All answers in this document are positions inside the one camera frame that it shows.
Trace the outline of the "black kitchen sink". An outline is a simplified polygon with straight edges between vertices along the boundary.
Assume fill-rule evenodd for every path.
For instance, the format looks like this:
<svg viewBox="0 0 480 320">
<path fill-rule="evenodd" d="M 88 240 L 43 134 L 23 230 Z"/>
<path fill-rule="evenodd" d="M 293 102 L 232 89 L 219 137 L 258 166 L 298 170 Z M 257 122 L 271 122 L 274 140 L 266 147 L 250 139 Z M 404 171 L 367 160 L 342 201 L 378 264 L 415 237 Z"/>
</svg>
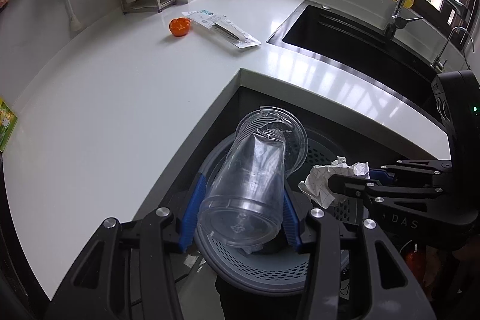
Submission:
<svg viewBox="0 0 480 320">
<path fill-rule="evenodd" d="M 357 76 L 400 99 L 435 125 L 443 125 L 431 89 L 436 72 L 430 63 L 360 19 L 305 0 L 268 43 Z"/>
</svg>

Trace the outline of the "chrome kitchen faucet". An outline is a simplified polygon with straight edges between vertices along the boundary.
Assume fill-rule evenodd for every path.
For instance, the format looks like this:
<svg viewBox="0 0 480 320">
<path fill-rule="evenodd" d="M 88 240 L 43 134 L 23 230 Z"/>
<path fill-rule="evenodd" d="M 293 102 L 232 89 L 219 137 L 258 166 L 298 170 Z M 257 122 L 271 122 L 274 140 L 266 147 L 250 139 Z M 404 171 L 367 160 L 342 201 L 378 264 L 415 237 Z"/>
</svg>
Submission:
<svg viewBox="0 0 480 320">
<path fill-rule="evenodd" d="M 393 39 L 396 31 L 404 29 L 409 23 L 425 19 L 434 26 L 439 32 L 446 33 L 448 30 L 448 16 L 443 15 L 440 11 L 434 9 L 425 0 L 414 1 L 413 12 L 415 17 L 405 18 L 401 15 L 404 4 L 407 0 L 396 0 L 394 10 L 386 24 L 383 34 L 386 39 Z M 471 10 L 458 0 L 441 0 L 442 5 L 447 11 L 454 11 L 455 14 L 464 22 L 467 22 L 472 14 Z"/>
</svg>

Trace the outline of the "green yellow pouch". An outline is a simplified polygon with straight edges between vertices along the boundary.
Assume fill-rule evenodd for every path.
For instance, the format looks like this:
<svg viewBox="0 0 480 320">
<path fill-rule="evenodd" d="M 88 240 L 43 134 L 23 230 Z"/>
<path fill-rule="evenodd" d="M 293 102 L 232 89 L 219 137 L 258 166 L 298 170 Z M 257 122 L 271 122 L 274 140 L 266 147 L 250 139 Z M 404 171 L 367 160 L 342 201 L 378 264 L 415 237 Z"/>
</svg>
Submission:
<svg viewBox="0 0 480 320">
<path fill-rule="evenodd" d="M 3 153 L 18 118 L 2 98 L 0 98 L 0 115 L 0 151 Z"/>
</svg>

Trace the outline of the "white bottle brush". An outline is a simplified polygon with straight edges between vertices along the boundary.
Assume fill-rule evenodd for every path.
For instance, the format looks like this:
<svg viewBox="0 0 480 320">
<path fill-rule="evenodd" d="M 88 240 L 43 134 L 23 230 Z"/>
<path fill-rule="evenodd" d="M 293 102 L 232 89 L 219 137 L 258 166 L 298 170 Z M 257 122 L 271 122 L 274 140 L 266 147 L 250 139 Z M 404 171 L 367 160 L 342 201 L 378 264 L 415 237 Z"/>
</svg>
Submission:
<svg viewBox="0 0 480 320">
<path fill-rule="evenodd" d="M 78 17 L 76 16 L 76 14 L 75 14 L 75 12 L 72 8 L 71 0 L 64 0 L 64 2 L 65 2 L 66 10 L 67 10 L 67 15 L 68 15 L 68 18 L 69 18 L 70 30 L 74 33 L 80 32 L 83 29 L 83 25 L 78 20 Z"/>
</svg>

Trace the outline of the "clear plastic cup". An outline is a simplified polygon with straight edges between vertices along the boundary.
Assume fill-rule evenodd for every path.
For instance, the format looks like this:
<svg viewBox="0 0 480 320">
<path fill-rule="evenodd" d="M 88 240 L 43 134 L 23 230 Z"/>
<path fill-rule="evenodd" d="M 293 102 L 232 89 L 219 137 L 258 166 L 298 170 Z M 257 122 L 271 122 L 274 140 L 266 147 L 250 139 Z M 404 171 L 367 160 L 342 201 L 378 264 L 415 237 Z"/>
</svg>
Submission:
<svg viewBox="0 0 480 320">
<path fill-rule="evenodd" d="M 283 220 L 285 182 L 306 160 L 307 137 L 304 125 L 279 107 L 246 115 L 199 207 L 199 231 L 242 249 L 274 239 Z"/>
</svg>

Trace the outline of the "white paper ball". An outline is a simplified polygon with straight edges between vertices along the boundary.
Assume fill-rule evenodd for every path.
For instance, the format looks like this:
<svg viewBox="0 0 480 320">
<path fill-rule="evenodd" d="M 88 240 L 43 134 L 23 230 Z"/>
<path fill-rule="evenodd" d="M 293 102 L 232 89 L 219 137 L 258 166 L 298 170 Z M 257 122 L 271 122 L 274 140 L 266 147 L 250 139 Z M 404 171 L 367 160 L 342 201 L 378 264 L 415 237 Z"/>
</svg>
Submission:
<svg viewBox="0 0 480 320">
<path fill-rule="evenodd" d="M 369 164 L 348 165 L 346 158 L 337 156 L 326 165 L 314 165 L 306 179 L 298 183 L 298 189 L 323 209 L 343 203 L 346 196 L 335 190 L 335 179 L 369 179 Z"/>
</svg>

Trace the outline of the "orange peel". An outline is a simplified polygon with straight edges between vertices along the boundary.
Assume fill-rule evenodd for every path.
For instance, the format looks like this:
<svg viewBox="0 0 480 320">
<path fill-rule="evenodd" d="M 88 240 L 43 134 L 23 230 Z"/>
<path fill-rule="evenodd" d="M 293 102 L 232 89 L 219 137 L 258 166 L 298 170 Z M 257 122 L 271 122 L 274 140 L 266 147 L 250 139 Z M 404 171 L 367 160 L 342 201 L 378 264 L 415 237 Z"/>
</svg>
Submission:
<svg viewBox="0 0 480 320">
<path fill-rule="evenodd" d="M 168 29 L 174 37 L 184 37 L 190 32 L 191 20 L 186 17 L 172 19 Z"/>
</svg>

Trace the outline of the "comb blister package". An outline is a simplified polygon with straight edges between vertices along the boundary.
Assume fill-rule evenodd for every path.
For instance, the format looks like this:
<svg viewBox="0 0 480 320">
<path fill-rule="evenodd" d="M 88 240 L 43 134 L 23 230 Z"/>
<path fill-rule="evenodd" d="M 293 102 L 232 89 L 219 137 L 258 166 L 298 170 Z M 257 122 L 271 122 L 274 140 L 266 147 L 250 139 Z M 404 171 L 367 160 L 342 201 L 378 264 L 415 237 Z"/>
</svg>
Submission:
<svg viewBox="0 0 480 320">
<path fill-rule="evenodd" d="M 239 28 L 225 15 L 217 15 L 209 10 L 183 11 L 182 15 L 209 32 L 223 37 L 238 49 L 249 49 L 260 46 L 261 42 L 250 33 Z"/>
</svg>

